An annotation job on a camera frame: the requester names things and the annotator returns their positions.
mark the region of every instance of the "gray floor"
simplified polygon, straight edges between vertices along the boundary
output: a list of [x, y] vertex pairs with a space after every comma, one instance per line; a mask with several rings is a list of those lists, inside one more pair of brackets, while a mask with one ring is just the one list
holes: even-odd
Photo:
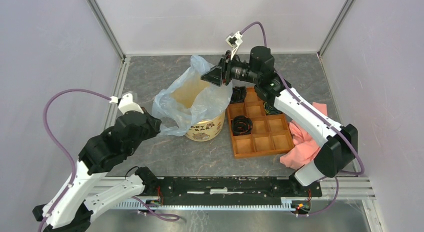
[[[326, 201], [314, 201], [316, 210]], [[109, 210], [90, 226], [87, 232], [219, 232], [219, 231], [314, 231], [367, 232], [371, 231], [361, 201], [337, 201], [324, 213], [297, 218], [284, 211], [216, 211], [162, 210], [182, 217], [177, 222], [165, 222], [154, 216], [137, 215], [131, 210]]]
[[[216, 64], [220, 55], [203, 56]], [[247, 55], [240, 56], [247, 60]], [[154, 96], [190, 66], [190, 56], [132, 57], [124, 92], [138, 94], [138, 103], [152, 109]], [[326, 103], [328, 115], [338, 120], [336, 107], [315, 54], [275, 55], [275, 68], [310, 102]], [[125, 175], [133, 166], [148, 166], [157, 176], [288, 176], [293, 170], [280, 163], [281, 155], [235, 159], [227, 119], [211, 141], [194, 142], [185, 136], [162, 136], [144, 141], [133, 156], [108, 175]]]

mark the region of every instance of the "pink cloth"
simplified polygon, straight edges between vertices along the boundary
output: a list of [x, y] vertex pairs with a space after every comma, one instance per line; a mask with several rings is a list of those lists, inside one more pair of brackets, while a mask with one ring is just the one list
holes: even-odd
[[[312, 106], [327, 115], [327, 104], [312, 103]], [[293, 135], [294, 148], [279, 158], [279, 161], [286, 167], [298, 169], [311, 162], [318, 154], [320, 147], [318, 147], [312, 136], [295, 121], [290, 122], [288, 128]]]

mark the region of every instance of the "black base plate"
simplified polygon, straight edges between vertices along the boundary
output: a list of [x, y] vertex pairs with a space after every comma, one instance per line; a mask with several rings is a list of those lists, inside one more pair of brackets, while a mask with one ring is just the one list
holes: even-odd
[[[281, 197], [308, 197], [309, 189], [312, 197], [323, 195], [319, 182], [295, 191], [288, 177], [164, 177], [157, 184], [164, 205], [281, 205]], [[227, 194], [214, 189], [226, 189]], [[157, 196], [157, 191], [143, 195]]]

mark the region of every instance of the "plastic bag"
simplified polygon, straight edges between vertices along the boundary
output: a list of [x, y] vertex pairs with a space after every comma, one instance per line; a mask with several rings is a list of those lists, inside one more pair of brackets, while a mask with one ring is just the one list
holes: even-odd
[[160, 126], [159, 135], [183, 136], [189, 128], [202, 120], [211, 120], [221, 114], [230, 103], [232, 83], [218, 87], [200, 76], [208, 72], [212, 64], [193, 55], [191, 66], [169, 88], [154, 98], [151, 114], [156, 118], [170, 118], [177, 126]]

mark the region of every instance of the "wooden tray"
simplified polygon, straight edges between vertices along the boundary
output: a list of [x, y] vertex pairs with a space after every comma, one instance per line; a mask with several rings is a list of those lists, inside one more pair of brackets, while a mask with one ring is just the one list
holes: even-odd
[[[244, 103], [229, 104], [226, 113], [235, 158], [288, 153], [295, 146], [286, 116], [266, 115], [264, 102], [257, 97], [254, 88], [247, 88]], [[252, 120], [251, 134], [233, 135], [231, 124], [238, 115], [245, 115]]]

